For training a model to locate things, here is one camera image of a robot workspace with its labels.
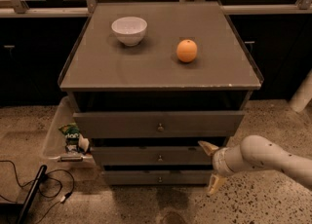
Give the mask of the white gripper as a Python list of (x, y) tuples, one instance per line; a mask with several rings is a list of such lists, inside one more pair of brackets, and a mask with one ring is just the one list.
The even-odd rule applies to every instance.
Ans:
[(207, 141), (199, 141), (199, 145), (203, 148), (208, 156), (213, 156), (212, 162), (214, 172), (212, 174), (207, 188), (208, 194), (213, 195), (226, 182), (226, 177), (231, 176), (234, 172), (230, 169), (225, 160), (225, 152), (227, 148), (220, 148)]

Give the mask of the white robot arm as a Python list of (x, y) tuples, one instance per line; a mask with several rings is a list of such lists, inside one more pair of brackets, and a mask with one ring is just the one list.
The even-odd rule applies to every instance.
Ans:
[(199, 145), (214, 168), (208, 185), (210, 195), (235, 173), (270, 169), (312, 190), (312, 160), (287, 152), (262, 136), (249, 135), (233, 147), (217, 147), (207, 141), (199, 141)]

